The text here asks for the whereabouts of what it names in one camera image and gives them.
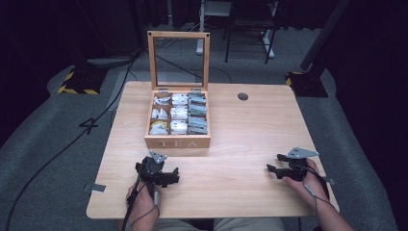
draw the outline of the black chair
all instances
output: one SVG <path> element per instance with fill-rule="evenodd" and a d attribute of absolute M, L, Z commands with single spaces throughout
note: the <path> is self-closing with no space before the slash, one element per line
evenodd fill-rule
<path fill-rule="evenodd" d="M 267 57 L 265 59 L 265 64 L 267 64 L 275 32 L 279 29 L 277 25 L 278 11 L 279 4 L 276 0 L 234 0 L 231 4 L 227 28 L 224 33 L 224 38 L 225 34 L 227 34 L 225 62 L 228 63 L 228 54 L 231 44 L 268 45 Z M 259 40 L 255 42 L 232 41 L 231 34 L 233 34 L 233 31 L 259 32 L 260 37 Z M 272 31 L 271 37 L 269 42 L 265 43 L 263 36 L 269 31 Z"/>

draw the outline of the cable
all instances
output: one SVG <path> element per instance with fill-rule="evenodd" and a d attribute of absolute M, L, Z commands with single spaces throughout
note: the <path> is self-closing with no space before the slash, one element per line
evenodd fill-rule
<path fill-rule="evenodd" d="M 84 15 L 85 19 L 87 20 L 87 23 L 89 24 L 89 26 L 91 27 L 91 29 L 93 30 L 93 32 L 95 33 L 96 37 L 99 39 L 99 41 L 105 46 L 105 48 L 107 48 L 108 50 L 116 53 L 117 55 L 125 55 L 125 56 L 132 56 L 134 54 L 124 54 L 124 53 L 120 53 L 117 52 L 115 50 L 113 50 L 111 47 L 109 47 L 105 41 L 103 41 L 103 39 L 99 36 L 99 34 L 97 33 L 97 31 L 95 30 L 95 27 L 93 26 L 93 24 L 90 22 L 89 17 L 87 16 L 87 13 L 85 12 L 84 8 L 81 6 L 81 4 L 78 2 L 78 0 L 75 0 L 76 4 L 78 5 L 79 9 L 81 10 L 82 14 Z"/>
<path fill-rule="evenodd" d="M 132 72 L 132 71 L 129 71 L 129 73 L 130 74 L 132 74 L 134 77 L 135 77 L 135 80 L 136 81 L 138 81 L 138 77 L 136 77 L 136 75 Z M 116 107 L 114 107 L 113 109 L 112 109 L 112 111 L 111 111 L 111 128 L 112 128 L 112 126 L 114 125 L 114 113 L 115 113 L 115 110 L 117 109 L 117 107 L 118 107 L 119 105 L 116 105 Z"/>
<path fill-rule="evenodd" d="M 117 98 L 120 95 L 121 90 L 123 89 L 124 84 L 126 83 L 126 78 L 128 75 L 128 72 L 131 68 L 131 66 L 133 65 L 133 63 L 135 62 L 135 59 L 129 64 L 127 71 L 126 71 L 126 75 L 124 78 L 124 81 L 122 83 L 122 86 L 120 87 L 120 91 L 118 92 L 118 94 L 116 95 L 115 99 L 112 101 L 112 103 L 94 120 L 91 121 L 90 125 L 88 128 L 84 129 L 84 131 L 82 131 L 73 141 L 71 141 L 67 146 L 65 146 L 60 152 L 58 152 L 53 158 L 51 158 L 48 162 L 46 162 L 31 178 L 30 180 L 24 185 L 23 189 L 19 192 L 17 198 L 14 200 L 14 203 L 12 205 L 12 208 L 10 209 L 9 212 L 9 217 L 7 219 L 7 223 L 6 223 L 6 231 L 8 231 L 10 229 L 10 224 L 12 223 L 12 217 L 13 217 L 13 213 L 15 210 L 15 206 L 18 203 L 18 200 L 20 199 L 20 197 L 24 194 L 24 192 L 26 191 L 26 189 L 30 186 L 30 184 L 34 181 L 34 179 L 50 164 L 52 163 L 55 159 L 57 159 L 59 156 L 61 156 L 72 144 L 74 144 L 77 140 L 79 140 L 88 130 L 89 128 L 92 127 L 93 124 L 96 123 L 96 121 L 99 120 L 99 118 L 101 118 L 106 112 L 108 112 L 108 110 L 112 107 L 112 105 L 114 104 L 114 102 L 117 100 Z"/>
<path fill-rule="evenodd" d="M 146 54 L 149 54 L 149 52 L 148 52 L 147 50 L 143 49 L 143 51 L 144 51 Z M 191 71 L 188 71 L 187 69 L 185 69 L 184 67 L 180 66 L 179 64 L 170 62 L 170 61 L 166 60 L 165 58 L 162 58 L 161 56 L 158 56 L 158 55 L 156 55 L 156 57 L 159 58 L 160 60 L 162 60 L 162 61 L 168 63 L 168 64 L 171 64 L 171 65 L 173 65 L 173 66 L 175 66 L 175 67 L 177 67 L 177 68 L 179 68 L 179 69 L 181 69 L 181 70 L 183 70 L 183 71 L 186 71 L 187 73 L 189 73 L 189 74 L 192 75 L 192 76 L 195 76 L 195 77 L 197 77 L 197 78 L 199 78 L 199 79 L 202 79 L 202 78 L 203 78 L 203 77 L 201 77 L 201 76 L 199 76 L 199 75 L 197 75 L 197 74 L 195 74 L 195 73 L 193 73 L 193 72 L 191 72 Z"/>
<path fill-rule="evenodd" d="M 142 215 L 140 218 L 135 219 L 135 220 L 130 224 L 130 226 L 133 226 L 137 221 L 139 221 L 140 219 L 146 217 L 148 214 L 150 214 L 151 212 L 153 212 L 153 210 L 156 209 L 156 208 L 157 208 L 157 210 L 159 211 L 159 215 L 158 215 L 158 217 L 159 217 L 159 216 L 160 216 L 159 206 L 153 205 L 153 208 L 152 208 L 151 210 L 149 210 L 147 213 L 145 213 L 144 215 Z"/>

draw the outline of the dark curtain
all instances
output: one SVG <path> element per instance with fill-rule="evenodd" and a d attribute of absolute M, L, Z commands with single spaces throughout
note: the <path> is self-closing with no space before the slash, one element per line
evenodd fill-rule
<path fill-rule="evenodd" d="M 160 24 L 168 24 L 168 12 L 166 0 L 148 0 L 144 2 L 148 9 L 149 21 L 152 22 L 153 27 Z"/>
<path fill-rule="evenodd" d="M 171 0 L 173 26 L 182 27 L 184 24 L 200 21 L 200 0 Z"/>
<path fill-rule="evenodd" d="M 323 28 L 340 0 L 280 0 L 278 22 L 296 29 Z"/>

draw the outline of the hand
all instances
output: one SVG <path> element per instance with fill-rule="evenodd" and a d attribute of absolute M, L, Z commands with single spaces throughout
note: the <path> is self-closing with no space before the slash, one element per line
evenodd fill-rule
<path fill-rule="evenodd" d="M 319 173 L 318 167 L 316 166 L 316 163 L 314 161 L 307 159 L 307 163 L 309 167 L 313 168 L 317 173 Z M 284 176 L 282 180 L 287 183 L 289 187 L 295 190 L 303 199 L 303 201 L 305 201 L 313 209 L 316 209 L 316 199 L 306 189 L 305 185 L 308 186 L 317 197 L 325 201 L 329 201 L 323 187 L 320 184 L 320 181 L 314 174 L 309 171 L 307 172 L 303 182 L 294 181 L 287 176 Z"/>
<path fill-rule="evenodd" d="M 129 188 L 126 198 L 132 193 L 134 186 Z M 129 223 L 133 224 L 133 230 L 153 230 L 154 223 L 159 216 L 159 207 L 154 204 L 153 198 L 149 194 L 147 185 L 139 182 L 139 194 L 133 205 Z"/>

